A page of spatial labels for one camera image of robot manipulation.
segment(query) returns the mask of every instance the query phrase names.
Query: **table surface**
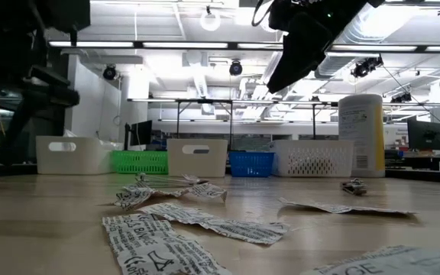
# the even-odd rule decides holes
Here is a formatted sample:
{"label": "table surface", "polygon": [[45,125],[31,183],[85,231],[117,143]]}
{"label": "table surface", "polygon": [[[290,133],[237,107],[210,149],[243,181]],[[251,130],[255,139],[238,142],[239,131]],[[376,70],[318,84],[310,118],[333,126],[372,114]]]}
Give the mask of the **table surface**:
{"label": "table surface", "polygon": [[[144,205],[177,202],[225,218],[291,225],[271,246],[217,235],[198,226],[173,223],[197,240],[233,274],[299,274],[387,245],[440,249],[440,183],[365,179],[369,193],[339,190],[341,179],[217,179],[228,189],[207,200],[186,195],[154,198]],[[0,178],[0,274],[120,274],[101,226],[101,217],[120,215],[115,200],[132,175],[12,176]],[[413,217],[330,214],[283,207],[290,201],[411,210]]]}

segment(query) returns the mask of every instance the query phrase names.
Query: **small metal object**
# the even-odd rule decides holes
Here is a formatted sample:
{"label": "small metal object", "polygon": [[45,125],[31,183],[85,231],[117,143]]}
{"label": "small metal object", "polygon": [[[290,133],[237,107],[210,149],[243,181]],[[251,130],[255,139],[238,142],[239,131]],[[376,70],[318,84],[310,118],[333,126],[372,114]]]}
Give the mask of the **small metal object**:
{"label": "small metal object", "polygon": [[183,175],[183,177],[184,180],[173,180],[159,176],[149,176],[146,173],[139,173],[135,179],[138,183],[145,183],[148,186],[154,187],[190,187],[209,182],[209,180],[201,180],[193,175]]}
{"label": "small metal object", "polygon": [[341,188],[343,191],[355,196],[362,196],[367,193],[366,185],[360,179],[353,179],[348,182],[342,182]]}

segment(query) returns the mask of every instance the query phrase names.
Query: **newspaper scrap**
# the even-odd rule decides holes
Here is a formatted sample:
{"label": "newspaper scrap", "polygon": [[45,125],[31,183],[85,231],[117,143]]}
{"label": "newspaper scrap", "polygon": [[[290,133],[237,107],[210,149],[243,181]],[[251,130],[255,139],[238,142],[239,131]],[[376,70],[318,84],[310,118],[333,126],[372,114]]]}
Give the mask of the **newspaper scrap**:
{"label": "newspaper scrap", "polygon": [[319,202],[307,202],[307,203],[289,202],[284,198],[280,198],[280,202],[282,202],[285,205],[320,209],[333,214],[344,214],[349,212],[382,212],[382,213],[401,214],[401,215],[416,214],[416,212],[411,212],[411,211],[377,209],[373,207],[363,207],[363,206],[330,205]]}
{"label": "newspaper scrap", "polygon": [[178,221],[187,225],[201,225],[228,238],[237,238],[255,244],[274,244],[279,241],[289,229],[283,223],[268,225],[256,222],[241,222],[227,220],[200,212],[199,209],[182,207],[173,203],[160,203],[139,209],[147,214],[159,215],[169,221]]}
{"label": "newspaper scrap", "polygon": [[118,200],[114,205],[122,207],[125,211],[129,211],[135,206],[142,204],[151,196],[173,196],[178,198],[187,193],[191,193],[195,196],[209,199],[221,197],[223,202],[227,199],[226,190],[210,183],[195,185],[175,192],[165,192],[152,189],[145,183],[135,183],[133,186],[124,187],[124,189],[125,192],[116,194]]}
{"label": "newspaper scrap", "polygon": [[231,275],[198,242],[178,235],[152,215],[103,218],[110,246],[124,275]]}
{"label": "newspaper scrap", "polygon": [[440,275],[440,251],[406,246],[385,247],[300,275],[321,274]]}

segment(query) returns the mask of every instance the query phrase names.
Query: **exposed ductwork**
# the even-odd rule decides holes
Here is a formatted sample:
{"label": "exposed ductwork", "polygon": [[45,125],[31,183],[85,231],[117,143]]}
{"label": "exposed ductwork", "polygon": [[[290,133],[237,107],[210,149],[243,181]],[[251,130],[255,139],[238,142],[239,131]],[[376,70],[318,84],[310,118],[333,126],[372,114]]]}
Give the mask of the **exposed ductwork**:
{"label": "exposed ductwork", "polygon": [[[206,54],[199,50],[188,50],[186,52],[186,62],[192,67],[192,77],[195,82],[196,92],[201,99],[211,97],[209,96],[205,72],[202,67],[205,59]],[[215,106],[212,104],[202,104],[202,115],[215,115]]]}
{"label": "exposed ductwork", "polygon": [[[366,4],[336,40],[337,44],[378,44],[400,29],[416,13],[415,7],[388,5],[373,8]],[[354,62],[354,57],[326,57],[315,72],[318,79],[333,77]]]}

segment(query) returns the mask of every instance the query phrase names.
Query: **white pillar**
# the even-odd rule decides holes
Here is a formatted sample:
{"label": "white pillar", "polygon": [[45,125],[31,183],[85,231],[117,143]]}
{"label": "white pillar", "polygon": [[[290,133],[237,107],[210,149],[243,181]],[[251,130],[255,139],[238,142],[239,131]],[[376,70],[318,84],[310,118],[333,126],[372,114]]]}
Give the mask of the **white pillar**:
{"label": "white pillar", "polygon": [[147,120],[146,102],[129,102],[128,99],[147,99],[149,79],[142,70],[136,70],[121,79],[121,107],[119,140],[125,142],[125,124],[134,124]]}

